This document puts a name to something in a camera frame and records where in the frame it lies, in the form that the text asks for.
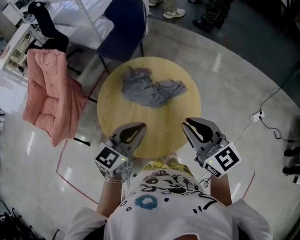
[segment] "black chair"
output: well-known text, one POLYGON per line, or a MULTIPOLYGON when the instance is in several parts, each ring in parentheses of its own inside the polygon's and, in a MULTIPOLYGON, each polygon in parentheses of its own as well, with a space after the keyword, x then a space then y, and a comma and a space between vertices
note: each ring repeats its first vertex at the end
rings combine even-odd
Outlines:
MULTIPOLYGON (((35 42, 37 41, 34 39, 30 45, 25 50, 25 54, 27 54, 29 49, 48 49, 53 50, 57 49, 60 52, 66 52, 67 47, 69 45, 69 38, 65 35, 59 32, 51 17, 50 14, 45 7, 45 4, 43 2, 36 2, 33 1, 29 4, 28 7, 28 13, 33 14, 36 21, 38 22, 38 25, 40 27, 41 33, 46 37, 49 38, 42 47, 35 45, 35 42)), ((76 48, 75 50, 71 51, 66 58, 70 58, 72 55, 74 55, 76 52, 82 53, 83 50, 81 48, 76 48)), ((80 71, 74 69, 71 66, 68 66, 68 68, 74 72, 76 72, 77 75, 80 75, 80 71)))
POLYGON ((147 13, 143 0, 112 0, 104 16, 113 22, 114 28, 96 50, 109 74, 103 57, 126 62, 140 45, 144 57, 142 40, 146 34, 147 13))

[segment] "strap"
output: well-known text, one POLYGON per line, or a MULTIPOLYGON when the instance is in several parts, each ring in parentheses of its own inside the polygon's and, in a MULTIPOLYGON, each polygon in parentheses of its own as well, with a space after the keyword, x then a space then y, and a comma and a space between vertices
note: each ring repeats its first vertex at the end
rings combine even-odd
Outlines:
POLYGON ((238 227, 239 240, 250 240, 249 236, 240 227, 238 227))
POLYGON ((83 240, 104 240, 106 224, 89 233, 83 240))

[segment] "white t-shirt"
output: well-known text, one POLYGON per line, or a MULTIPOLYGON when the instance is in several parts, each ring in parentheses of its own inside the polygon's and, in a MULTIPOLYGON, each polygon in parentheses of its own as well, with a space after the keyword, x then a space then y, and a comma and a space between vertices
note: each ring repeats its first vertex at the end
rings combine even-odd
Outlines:
POLYGON ((268 222, 243 200, 225 207, 205 194, 195 178, 172 169, 140 172, 110 218, 82 209, 65 240, 83 240, 104 224, 104 240, 173 240, 183 235, 238 240, 238 227, 251 240, 273 238, 268 222))

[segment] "white glossy floor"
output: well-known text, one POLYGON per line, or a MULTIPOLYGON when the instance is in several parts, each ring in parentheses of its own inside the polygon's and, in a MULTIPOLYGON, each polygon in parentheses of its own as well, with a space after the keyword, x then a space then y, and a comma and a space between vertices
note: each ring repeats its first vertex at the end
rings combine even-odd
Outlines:
MULTIPOLYGON (((156 20, 149 21, 149 30, 144 40, 145 54, 171 60, 192 76, 201 96, 201 117, 215 122, 230 141, 238 139, 249 117, 278 88, 250 63, 201 35, 156 20)), ((101 69, 93 61, 85 66, 89 70, 79 81, 89 94, 101 69)), ((98 96, 99 87, 92 97, 98 96)), ((91 147, 69 140, 53 148, 45 132, 22 121, 26 99, 27 85, 0 71, 0 108, 7 113, 0 193, 9 208, 15 207, 39 234, 51 239, 56 229, 67 230, 80 207, 97 207, 103 178, 94 158, 105 136, 98 125, 96 104, 89 102, 77 135, 90 141, 91 147)), ((300 118, 300 110, 283 91, 262 108, 265 123, 281 129, 285 137, 295 137, 294 123, 300 118)), ((256 122, 236 147, 243 162, 229 175, 232 198, 244 197, 268 220, 274 239, 281 240, 300 215, 300 186, 292 183, 292 176, 282 173, 287 146, 256 122)), ((207 176, 194 162, 195 152, 189 144, 177 155, 196 179, 207 176)))

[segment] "gray cloth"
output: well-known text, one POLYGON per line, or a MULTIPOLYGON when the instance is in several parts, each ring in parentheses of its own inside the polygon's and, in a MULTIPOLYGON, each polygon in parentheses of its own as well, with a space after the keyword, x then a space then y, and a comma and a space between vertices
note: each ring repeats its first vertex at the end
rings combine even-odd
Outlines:
POLYGON ((187 91, 187 87, 181 81, 167 79, 153 83, 150 78, 151 70, 148 68, 131 67, 123 74, 123 96, 132 102, 142 106, 158 108, 168 99, 172 99, 187 91))

